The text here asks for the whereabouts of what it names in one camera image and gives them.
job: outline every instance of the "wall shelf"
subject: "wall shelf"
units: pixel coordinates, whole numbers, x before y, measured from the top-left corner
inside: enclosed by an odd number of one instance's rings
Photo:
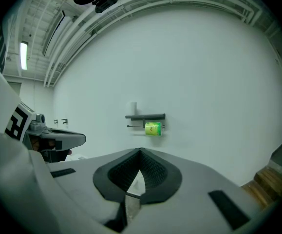
[[[155,115],[126,115],[126,119],[131,119],[133,121],[135,120],[141,120],[143,121],[143,127],[145,127],[145,121],[146,120],[162,120],[166,119],[166,114],[155,114]]]

